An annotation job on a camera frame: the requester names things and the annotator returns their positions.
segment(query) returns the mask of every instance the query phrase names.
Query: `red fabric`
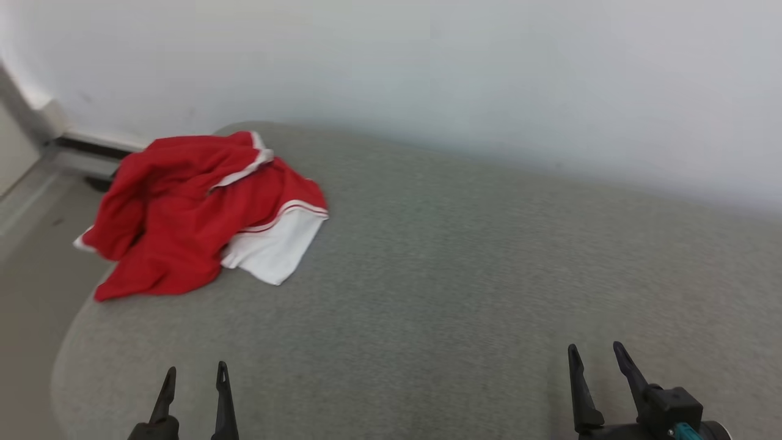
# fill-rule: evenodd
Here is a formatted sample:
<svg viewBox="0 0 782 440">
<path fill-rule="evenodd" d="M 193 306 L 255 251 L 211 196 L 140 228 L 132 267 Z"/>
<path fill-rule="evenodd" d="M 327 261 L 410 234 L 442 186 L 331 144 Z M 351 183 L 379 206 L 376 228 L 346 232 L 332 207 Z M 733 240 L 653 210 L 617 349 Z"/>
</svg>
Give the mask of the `red fabric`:
<svg viewBox="0 0 782 440">
<path fill-rule="evenodd" d="M 291 200 L 326 208 L 317 184 L 279 158 L 214 188 L 260 153 L 251 133 L 238 132 L 159 139 L 126 157 L 81 237 L 119 262 L 95 300 L 189 292 L 220 273 L 221 249 L 242 228 L 273 222 Z"/>
</svg>

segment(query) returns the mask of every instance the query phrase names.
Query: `garment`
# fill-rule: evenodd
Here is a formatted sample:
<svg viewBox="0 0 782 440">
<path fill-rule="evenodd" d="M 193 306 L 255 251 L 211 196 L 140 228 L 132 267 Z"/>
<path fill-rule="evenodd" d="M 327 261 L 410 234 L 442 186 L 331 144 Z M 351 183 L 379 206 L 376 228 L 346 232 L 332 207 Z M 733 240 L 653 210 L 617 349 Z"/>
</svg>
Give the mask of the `garment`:
<svg viewBox="0 0 782 440">
<path fill-rule="evenodd" d="M 257 133 L 158 139 L 127 156 L 74 245 L 118 261 L 95 291 L 183 294 L 242 268 L 279 285 L 328 218 L 317 184 Z"/>
</svg>

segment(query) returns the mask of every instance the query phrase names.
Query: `floor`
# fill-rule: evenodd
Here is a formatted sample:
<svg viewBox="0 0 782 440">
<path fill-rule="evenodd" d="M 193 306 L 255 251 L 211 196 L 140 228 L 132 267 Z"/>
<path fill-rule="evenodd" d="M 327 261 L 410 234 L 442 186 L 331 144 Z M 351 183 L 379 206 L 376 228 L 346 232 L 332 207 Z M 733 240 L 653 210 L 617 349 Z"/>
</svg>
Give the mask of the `floor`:
<svg viewBox="0 0 782 440">
<path fill-rule="evenodd" d="M 71 246 L 101 193 L 39 163 L 0 200 L 0 403 L 3 437 L 61 439 L 49 381 L 60 343 L 107 261 Z"/>
</svg>

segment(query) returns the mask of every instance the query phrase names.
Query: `white fabric trim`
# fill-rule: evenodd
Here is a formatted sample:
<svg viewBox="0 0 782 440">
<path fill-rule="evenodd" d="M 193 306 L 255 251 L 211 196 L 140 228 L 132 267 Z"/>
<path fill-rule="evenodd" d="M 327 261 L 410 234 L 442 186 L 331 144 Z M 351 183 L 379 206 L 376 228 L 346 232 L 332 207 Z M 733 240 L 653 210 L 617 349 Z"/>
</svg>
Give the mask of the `white fabric trim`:
<svg viewBox="0 0 782 440">
<path fill-rule="evenodd" d="M 90 232 L 90 229 L 92 229 L 92 226 L 87 228 L 87 230 L 84 231 L 84 233 L 82 233 L 80 236 L 76 237 L 76 239 L 74 240 L 74 247 L 76 247 L 79 251 L 87 251 L 87 252 L 97 253 L 98 250 L 95 249 L 92 246 L 84 244 L 84 239 L 82 238 L 82 237 L 84 237 L 84 235 L 86 233 Z"/>
<path fill-rule="evenodd" d="M 236 182 L 237 180 L 253 173 L 255 170 L 258 169 L 258 167 L 261 164 L 271 162 L 272 159 L 274 159 L 274 151 L 266 148 L 266 146 L 264 145 L 264 141 L 261 140 L 258 133 L 256 132 L 249 132 L 249 133 L 253 137 L 253 148 L 258 150 L 258 154 L 255 156 L 255 160 L 253 160 L 253 162 L 247 165 L 243 170 L 237 171 L 235 173 L 231 173 L 223 177 L 222 180 L 220 180 L 211 189 L 217 188 L 218 186 L 231 185 L 233 182 Z"/>
<path fill-rule="evenodd" d="M 245 269 L 275 286 L 288 279 L 328 215 L 323 208 L 309 209 L 312 205 L 301 200 L 286 205 L 273 222 L 264 225 L 266 229 L 243 230 L 234 235 L 223 253 L 223 267 Z"/>
</svg>

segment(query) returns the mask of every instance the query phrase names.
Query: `gray table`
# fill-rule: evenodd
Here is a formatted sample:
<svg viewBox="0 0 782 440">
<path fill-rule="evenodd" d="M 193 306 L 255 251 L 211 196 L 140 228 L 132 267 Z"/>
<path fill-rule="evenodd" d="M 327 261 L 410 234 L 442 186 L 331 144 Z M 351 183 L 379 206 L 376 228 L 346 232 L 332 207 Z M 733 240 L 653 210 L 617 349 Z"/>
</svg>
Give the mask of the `gray table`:
<svg viewBox="0 0 782 440">
<path fill-rule="evenodd" d="M 608 422 L 611 344 L 735 438 L 776 438 L 782 227 L 372 139 L 244 123 L 331 219 L 280 287 L 241 270 L 177 297 L 87 301 L 52 378 L 72 439 L 125 439 L 169 366 L 209 438 L 218 360 L 242 438 L 574 438 L 566 348 Z"/>
</svg>

